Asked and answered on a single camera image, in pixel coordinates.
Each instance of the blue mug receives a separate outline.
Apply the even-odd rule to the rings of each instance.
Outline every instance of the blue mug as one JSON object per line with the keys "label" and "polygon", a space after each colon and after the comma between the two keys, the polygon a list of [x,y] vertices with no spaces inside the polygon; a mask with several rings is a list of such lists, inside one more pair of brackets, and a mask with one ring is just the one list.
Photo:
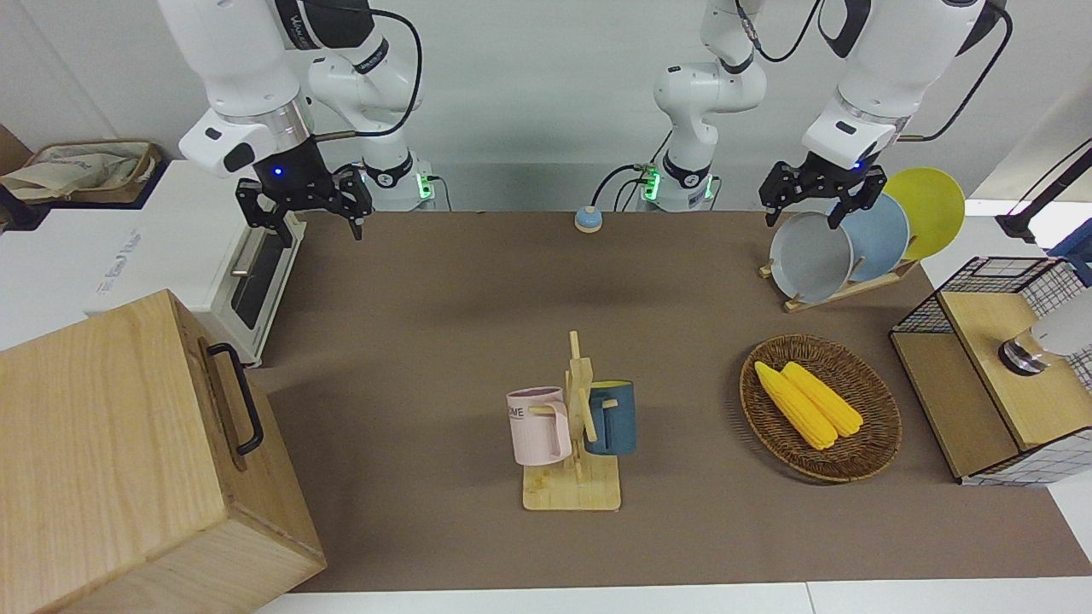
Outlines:
{"label": "blue mug", "polygon": [[637,450],[637,406],[633,404],[632,381],[593,381],[589,405],[598,438],[596,441],[585,439],[585,450],[612,457]]}

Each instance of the brown tablecloth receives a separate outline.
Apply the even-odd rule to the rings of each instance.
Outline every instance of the brown tablecloth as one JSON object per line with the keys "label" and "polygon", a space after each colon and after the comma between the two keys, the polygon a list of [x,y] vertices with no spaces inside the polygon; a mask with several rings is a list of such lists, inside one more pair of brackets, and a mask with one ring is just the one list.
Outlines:
{"label": "brown tablecloth", "polygon": [[[1045,489],[961,487],[887,332],[903,282],[782,312],[753,213],[377,214],[364,243],[312,216],[252,373],[330,568],[302,591],[1092,574]],[[618,512],[529,512],[505,393],[561,385],[570,329],[596,377],[636,382]],[[759,342],[841,342],[902,409],[902,451],[860,483],[804,483],[740,416]]]}

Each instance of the yellow corn cob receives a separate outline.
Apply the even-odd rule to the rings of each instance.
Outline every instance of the yellow corn cob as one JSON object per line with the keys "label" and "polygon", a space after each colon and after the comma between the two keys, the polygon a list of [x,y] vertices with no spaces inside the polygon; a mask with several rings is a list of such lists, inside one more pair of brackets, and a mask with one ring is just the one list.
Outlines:
{"label": "yellow corn cob", "polygon": [[834,445],[838,432],[815,403],[797,390],[785,376],[765,363],[755,363],[755,370],[758,371],[758,379],[762,382],[765,393],[809,446],[824,450]]}
{"label": "yellow corn cob", "polygon": [[793,386],[804,392],[804,395],[819,408],[822,415],[827,416],[827,420],[834,425],[839,435],[848,437],[860,430],[865,418],[860,417],[857,410],[854,410],[845,402],[845,399],[839,397],[838,392],[831,390],[811,371],[796,363],[788,363],[785,368],[781,369],[781,375],[785,376]]}

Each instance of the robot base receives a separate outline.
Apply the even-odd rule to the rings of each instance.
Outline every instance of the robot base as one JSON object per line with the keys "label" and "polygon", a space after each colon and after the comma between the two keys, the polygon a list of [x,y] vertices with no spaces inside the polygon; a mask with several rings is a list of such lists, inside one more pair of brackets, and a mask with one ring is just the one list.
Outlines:
{"label": "robot base", "polygon": [[675,181],[662,179],[655,190],[655,199],[649,200],[648,193],[641,193],[641,201],[644,206],[638,211],[662,210],[668,213],[682,213],[687,211],[704,211],[713,200],[710,184],[713,181],[712,175],[705,178],[693,188],[684,189]]}
{"label": "robot base", "polygon": [[376,211],[414,211],[415,209],[436,209],[436,193],[429,187],[428,176],[432,174],[432,165],[412,153],[413,167],[404,177],[390,188],[376,182],[368,174],[360,173],[365,187],[371,193],[371,206]]}

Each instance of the yellow plate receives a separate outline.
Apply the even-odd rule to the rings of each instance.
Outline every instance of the yellow plate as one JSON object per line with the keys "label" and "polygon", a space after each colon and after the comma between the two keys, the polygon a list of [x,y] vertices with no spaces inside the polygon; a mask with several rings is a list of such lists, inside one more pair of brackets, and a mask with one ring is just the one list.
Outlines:
{"label": "yellow plate", "polygon": [[910,221],[914,238],[903,256],[906,260],[921,260],[948,247],[963,227],[966,199],[943,170],[907,168],[888,180],[883,193],[899,201]]}

